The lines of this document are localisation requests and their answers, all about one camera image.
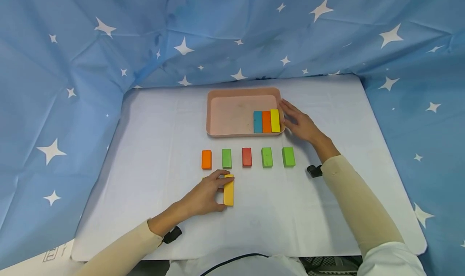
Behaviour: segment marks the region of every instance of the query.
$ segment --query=beige sleeve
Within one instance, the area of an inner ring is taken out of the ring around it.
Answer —
[[[95,255],[74,276],[126,276],[143,257],[155,251],[162,240],[144,221]]]
[[[328,159],[321,171],[363,256],[383,243],[404,242],[386,209],[344,156]]]

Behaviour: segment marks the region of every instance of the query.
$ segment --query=black device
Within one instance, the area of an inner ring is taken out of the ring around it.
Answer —
[[[312,178],[320,177],[323,175],[323,173],[321,172],[321,165],[319,165],[318,167],[315,167],[315,165],[310,165],[307,167],[307,171],[310,173],[310,176]]]
[[[175,226],[172,231],[168,232],[166,236],[163,238],[163,242],[165,244],[169,244],[172,241],[176,240],[178,236],[182,234],[181,229],[178,226]]]

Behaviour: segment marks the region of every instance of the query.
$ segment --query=red block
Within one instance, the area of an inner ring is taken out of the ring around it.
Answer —
[[[242,148],[242,167],[252,167],[252,148]]]

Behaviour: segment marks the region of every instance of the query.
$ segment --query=blue block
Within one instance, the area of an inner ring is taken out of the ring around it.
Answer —
[[[263,124],[261,111],[253,112],[253,132],[254,133],[263,133]]]

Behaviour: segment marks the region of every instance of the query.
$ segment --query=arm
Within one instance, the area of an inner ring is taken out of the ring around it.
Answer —
[[[234,180],[233,177],[218,178],[226,174],[229,174],[226,170],[216,170],[203,178],[179,202],[144,221],[95,255],[75,276],[125,276],[140,260],[155,251],[163,237],[182,221],[226,209],[225,205],[215,201],[218,188]]]
[[[362,255],[365,256],[370,249],[383,243],[403,243],[388,212],[354,167],[340,155],[331,139],[315,126],[308,115],[289,102],[283,100],[280,106],[296,121],[292,123],[285,120],[285,126],[315,148],[323,164],[321,170],[325,182],[336,197]]]

